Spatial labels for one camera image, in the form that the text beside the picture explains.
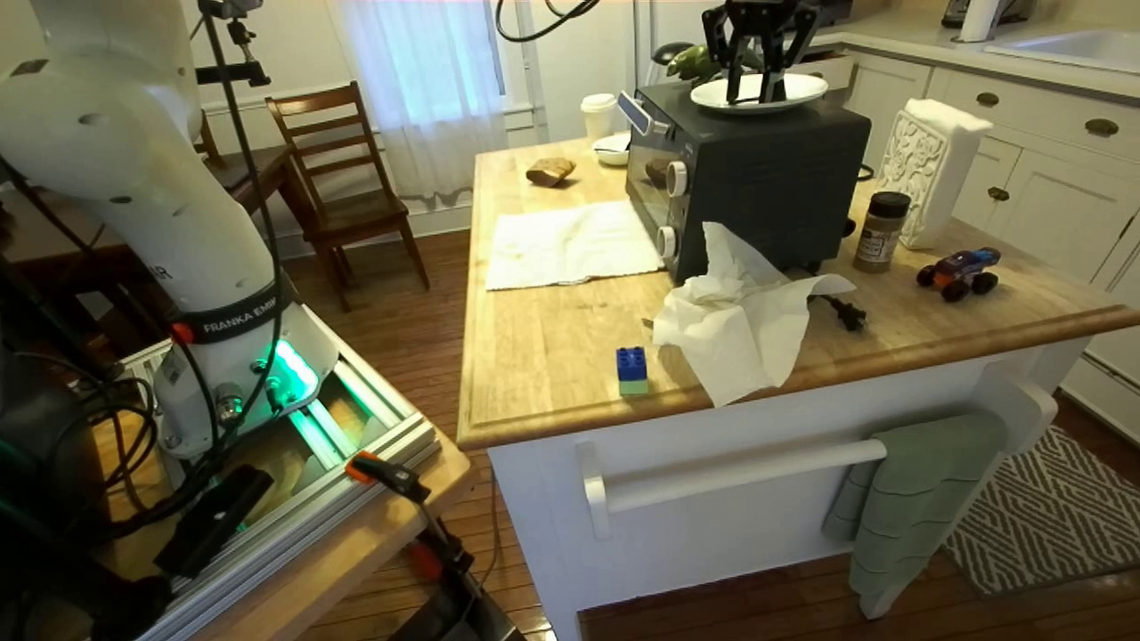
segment gray towel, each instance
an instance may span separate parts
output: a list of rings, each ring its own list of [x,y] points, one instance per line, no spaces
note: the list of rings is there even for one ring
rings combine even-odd
[[[994,412],[964,408],[878,435],[887,459],[850,466],[823,521],[850,540],[850,590],[868,618],[925,570],[1005,450]]]

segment white cloth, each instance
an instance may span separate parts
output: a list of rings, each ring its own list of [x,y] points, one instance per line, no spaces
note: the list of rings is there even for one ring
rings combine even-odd
[[[498,217],[489,288],[537,288],[658,272],[632,198]]]
[[[334,0],[334,6],[396,193],[451,198],[470,189],[473,156],[505,137],[489,6],[470,0]]]
[[[785,386],[810,330],[811,292],[850,292],[836,275],[786,281],[758,249],[704,229],[709,275],[673,288],[651,320],[657,344],[677,344],[713,406]]]

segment white container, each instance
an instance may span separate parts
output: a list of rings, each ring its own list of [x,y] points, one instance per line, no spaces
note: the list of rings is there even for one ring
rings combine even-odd
[[[586,137],[603,137],[614,128],[616,95],[614,94],[593,94],[580,100],[580,124]]]
[[[999,9],[1001,9],[1001,0],[970,0],[958,38],[962,41],[992,38]]]
[[[912,198],[903,223],[903,246],[933,249],[956,217],[962,181],[988,128],[992,122],[936,100],[910,100],[894,117],[879,181]]]

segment crumpled paper towel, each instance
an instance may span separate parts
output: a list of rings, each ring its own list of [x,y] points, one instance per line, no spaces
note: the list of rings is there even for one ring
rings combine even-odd
[[[785,386],[810,330],[810,294],[850,292],[836,275],[785,278],[758,249],[704,221],[709,275],[673,288],[651,320],[657,344],[677,344],[713,406]]]

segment jar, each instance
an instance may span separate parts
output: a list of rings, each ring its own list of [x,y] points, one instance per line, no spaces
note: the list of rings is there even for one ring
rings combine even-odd
[[[857,272],[887,272],[912,198],[906,193],[874,193],[855,246]]]

